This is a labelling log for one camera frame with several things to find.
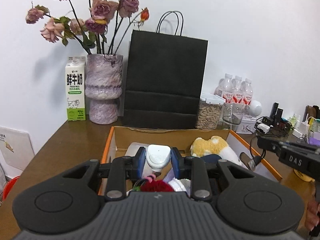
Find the open box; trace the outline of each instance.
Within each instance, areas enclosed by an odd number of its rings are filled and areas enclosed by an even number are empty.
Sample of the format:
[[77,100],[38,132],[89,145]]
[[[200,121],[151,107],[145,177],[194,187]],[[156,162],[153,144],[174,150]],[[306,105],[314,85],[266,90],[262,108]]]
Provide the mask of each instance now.
[[[133,142],[177,147],[182,156],[190,156],[190,147],[195,139],[201,137],[208,140],[212,136],[220,136],[225,139],[238,157],[242,152],[251,157],[249,151],[250,145],[231,130],[151,130],[113,126],[107,139],[101,163],[109,163],[114,158],[124,156],[128,147]],[[259,155],[254,149],[252,149],[252,153]],[[162,170],[162,174],[158,179],[163,179],[170,169],[171,163]],[[255,172],[273,181],[280,181],[282,179],[280,174],[264,159],[257,166]],[[101,195],[104,194],[106,183],[107,179],[103,179],[100,189]],[[132,185],[128,181],[127,190],[131,188]]]

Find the human hand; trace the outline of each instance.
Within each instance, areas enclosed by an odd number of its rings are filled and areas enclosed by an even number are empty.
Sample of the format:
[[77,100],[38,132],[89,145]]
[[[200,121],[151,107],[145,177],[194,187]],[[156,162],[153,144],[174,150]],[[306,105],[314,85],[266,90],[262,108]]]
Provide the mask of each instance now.
[[319,202],[317,202],[316,200],[309,201],[307,207],[306,221],[304,225],[310,231],[312,231],[319,224],[320,218],[317,216],[319,211]]

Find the yellow and white plush toy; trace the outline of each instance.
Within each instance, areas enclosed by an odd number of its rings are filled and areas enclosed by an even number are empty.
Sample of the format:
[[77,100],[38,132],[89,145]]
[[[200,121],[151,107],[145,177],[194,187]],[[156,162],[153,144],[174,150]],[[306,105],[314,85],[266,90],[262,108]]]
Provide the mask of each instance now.
[[220,136],[212,136],[209,140],[197,138],[190,148],[191,156],[202,157],[210,154],[217,154],[222,159],[231,161],[241,166],[236,153],[231,149],[228,143]]

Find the red bucket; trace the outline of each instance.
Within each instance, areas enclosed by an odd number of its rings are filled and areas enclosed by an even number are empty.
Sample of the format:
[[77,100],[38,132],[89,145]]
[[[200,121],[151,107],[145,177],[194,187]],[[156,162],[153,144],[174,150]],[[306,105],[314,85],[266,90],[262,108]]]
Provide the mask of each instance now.
[[13,185],[16,183],[20,176],[13,178],[10,180],[7,185],[5,185],[4,190],[3,190],[3,197],[2,199],[5,200],[7,195],[9,194],[10,190],[12,189]]

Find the wooden table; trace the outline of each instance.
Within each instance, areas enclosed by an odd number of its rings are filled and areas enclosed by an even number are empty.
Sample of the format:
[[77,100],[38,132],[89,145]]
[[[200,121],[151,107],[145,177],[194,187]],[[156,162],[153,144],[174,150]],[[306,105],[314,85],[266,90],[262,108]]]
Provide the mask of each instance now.
[[[121,122],[117,121],[112,125],[121,125]],[[1,240],[10,240],[20,231],[12,214],[12,201],[17,194],[84,161],[93,158],[100,159],[112,125],[97,125],[89,120],[65,122],[55,132],[30,162],[0,207]],[[250,142],[252,135],[242,135],[242,138]],[[253,147],[258,152],[262,152],[258,149],[256,142]],[[278,161],[275,154],[267,152],[266,160],[283,177],[281,184],[295,190],[305,203],[311,199],[312,183],[300,180],[291,168]],[[303,224],[304,217],[298,232],[302,236],[306,236],[307,231]]]

